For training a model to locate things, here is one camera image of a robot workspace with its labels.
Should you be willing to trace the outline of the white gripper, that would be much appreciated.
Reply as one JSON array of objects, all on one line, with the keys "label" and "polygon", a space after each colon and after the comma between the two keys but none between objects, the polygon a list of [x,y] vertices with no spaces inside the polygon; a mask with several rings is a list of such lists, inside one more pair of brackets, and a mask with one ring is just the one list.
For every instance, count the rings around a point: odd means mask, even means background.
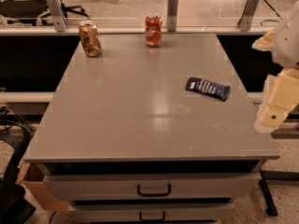
[{"label": "white gripper", "polygon": [[[271,51],[276,29],[273,28],[252,44],[259,51]],[[268,75],[259,105],[254,128],[259,133],[271,133],[277,129],[299,104],[299,71],[284,68],[276,77]]]}]

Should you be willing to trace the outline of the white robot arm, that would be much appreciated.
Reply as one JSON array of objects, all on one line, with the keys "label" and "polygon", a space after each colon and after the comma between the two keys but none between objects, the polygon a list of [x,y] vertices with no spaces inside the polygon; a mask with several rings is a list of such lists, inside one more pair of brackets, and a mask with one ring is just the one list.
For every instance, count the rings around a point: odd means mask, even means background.
[{"label": "white robot arm", "polygon": [[273,62],[282,67],[278,75],[267,76],[254,123],[257,132],[271,133],[299,105],[299,2],[252,47],[270,51]]}]

